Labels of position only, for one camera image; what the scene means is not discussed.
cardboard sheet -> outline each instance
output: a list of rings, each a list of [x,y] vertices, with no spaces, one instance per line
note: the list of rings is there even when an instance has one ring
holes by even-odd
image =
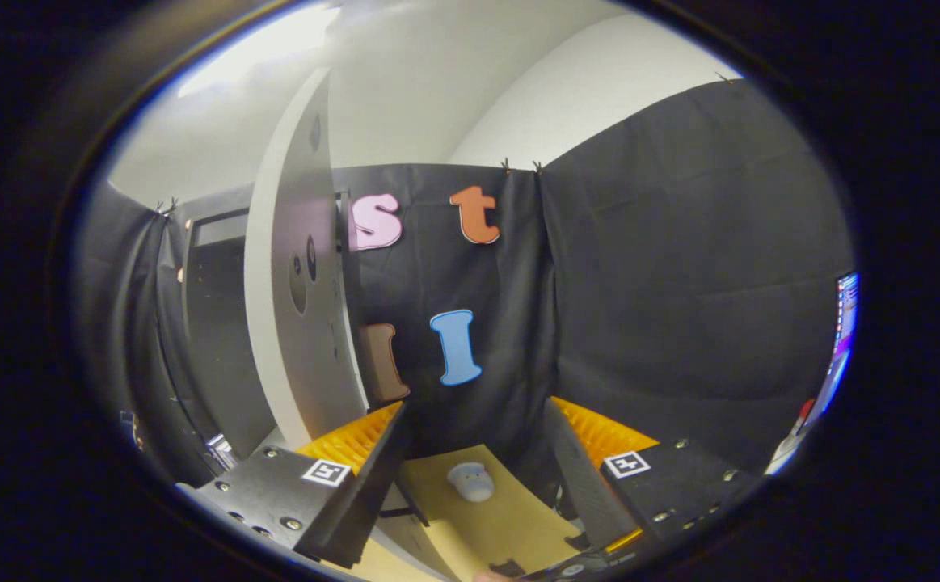
[[[351,570],[322,561],[328,567],[372,582],[437,582],[437,578],[412,566],[370,538],[362,550],[362,561]]]
[[[495,480],[495,494],[480,504],[464,500],[447,479],[449,469],[470,461],[482,463]],[[484,445],[406,461],[402,471],[428,519],[426,537],[460,581],[472,581],[491,563],[514,559],[532,572],[577,555],[565,538],[580,531],[522,486]]]

orange foam pad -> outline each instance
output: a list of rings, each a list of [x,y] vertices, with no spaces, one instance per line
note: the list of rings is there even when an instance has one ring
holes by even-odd
[[[350,465],[352,473],[357,475],[402,405],[402,402],[395,402],[362,416],[361,419],[351,421],[302,446],[297,449],[297,453],[314,459]]]
[[[592,461],[596,469],[602,466],[603,459],[613,457],[614,454],[629,453],[632,450],[643,450],[660,445],[657,440],[625,427],[624,424],[615,420],[607,419],[598,412],[592,412],[584,406],[578,406],[560,398],[551,398],[570,421],[574,434],[588,453],[588,460]]]

foam letter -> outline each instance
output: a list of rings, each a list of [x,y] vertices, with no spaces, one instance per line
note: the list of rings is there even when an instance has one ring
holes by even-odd
[[[402,237],[402,221],[391,214],[397,209],[398,200],[393,194],[362,196],[352,204],[359,251],[389,247]]]
[[[470,243],[491,244],[499,239],[499,227],[489,227],[484,209],[495,208],[495,198],[484,196],[480,187],[469,187],[453,194],[448,202],[459,207],[462,236]]]
[[[473,361],[470,321],[472,310],[455,310],[430,318],[430,329],[440,334],[440,347],[445,353],[445,375],[440,377],[444,386],[465,384],[484,371]]]
[[[397,365],[394,363],[394,350],[391,340],[394,338],[394,327],[389,323],[367,325],[365,328],[369,355],[373,358],[373,371],[377,376],[377,386],[380,387],[378,397],[384,402],[404,398],[408,395],[407,384],[402,383],[398,375]]]

monitor screen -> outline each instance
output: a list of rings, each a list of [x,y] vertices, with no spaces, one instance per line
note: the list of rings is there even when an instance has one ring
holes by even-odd
[[[844,276],[837,283],[837,317],[836,317],[836,345],[833,348],[833,359],[828,366],[818,398],[811,407],[803,426],[813,423],[828,408],[836,394],[836,388],[843,377],[847,361],[850,359],[850,343],[854,337],[854,312],[858,306],[858,275]]]

ceiling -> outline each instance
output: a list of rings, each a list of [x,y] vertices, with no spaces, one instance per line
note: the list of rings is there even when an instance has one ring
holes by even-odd
[[[164,90],[123,140],[111,181],[148,206],[251,183],[286,104],[323,65],[334,166],[447,162],[533,64],[625,13],[603,0],[347,0],[322,47],[226,86]]]

